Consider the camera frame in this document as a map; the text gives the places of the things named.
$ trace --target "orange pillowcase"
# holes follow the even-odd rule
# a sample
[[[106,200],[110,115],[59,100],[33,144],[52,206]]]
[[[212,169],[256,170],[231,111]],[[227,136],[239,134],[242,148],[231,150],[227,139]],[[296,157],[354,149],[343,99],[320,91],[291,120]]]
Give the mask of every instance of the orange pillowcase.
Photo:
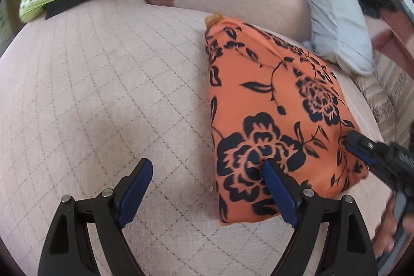
[[[237,19],[208,26],[216,193],[224,224],[277,214],[262,179],[265,158],[275,158],[322,197],[335,197],[367,176],[365,164],[345,149],[347,133],[358,127],[324,61]]]

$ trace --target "white pillow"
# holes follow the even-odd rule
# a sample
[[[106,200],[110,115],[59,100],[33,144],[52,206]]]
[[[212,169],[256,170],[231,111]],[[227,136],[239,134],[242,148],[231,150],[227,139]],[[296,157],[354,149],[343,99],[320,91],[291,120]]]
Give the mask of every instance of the white pillow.
[[[313,52],[345,72],[369,76],[374,71],[368,28],[358,0],[308,0]]]

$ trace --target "silver bolt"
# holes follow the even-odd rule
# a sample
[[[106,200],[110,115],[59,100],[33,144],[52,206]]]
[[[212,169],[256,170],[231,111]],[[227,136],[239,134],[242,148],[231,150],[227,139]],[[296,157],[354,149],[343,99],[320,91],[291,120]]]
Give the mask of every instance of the silver bolt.
[[[344,195],[344,200],[349,204],[353,203],[353,197],[351,197],[350,195]]]
[[[313,189],[304,189],[304,195],[306,195],[307,197],[313,197],[315,195],[315,192],[313,191]]]
[[[70,196],[70,195],[63,195],[63,196],[61,197],[61,201],[62,201],[64,204],[66,204],[66,203],[68,203],[68,202],[70,201],[70,198],[71,198],[71,196]]]
[[[104,189],[102,191],[102,196],[107,198],[107,197],[110,197],[112,193],[113,193],[113,189]]]

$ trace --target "quilted bedspread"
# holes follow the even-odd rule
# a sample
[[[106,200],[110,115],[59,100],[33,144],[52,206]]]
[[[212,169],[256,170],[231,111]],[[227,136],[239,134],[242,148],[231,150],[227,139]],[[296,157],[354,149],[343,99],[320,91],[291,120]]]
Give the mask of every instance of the quilted bedspread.
[[[123,232],[146,275],[262,276],[275,267],[292,234],[280,217],[225,227],[216,217],[205,16],[91,0],[27,24],[1,57],[0,236],[28,276],[60,197],[95,196],[142,157],[154,177]],[[338,77],[361,129],[379,139],[367,103]],[[388,191],[370,176],[352,194],[372,234]],[[322,243],[323,231],[309,274]]]

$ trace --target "person's thumb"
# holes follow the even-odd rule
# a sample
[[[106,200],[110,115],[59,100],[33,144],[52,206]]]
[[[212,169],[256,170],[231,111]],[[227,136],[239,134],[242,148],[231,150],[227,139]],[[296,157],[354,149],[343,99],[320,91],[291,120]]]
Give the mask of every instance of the person's thumb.
[[[409,214],[402,220],[402,226],[407,232],[414,233],[414,214]]]

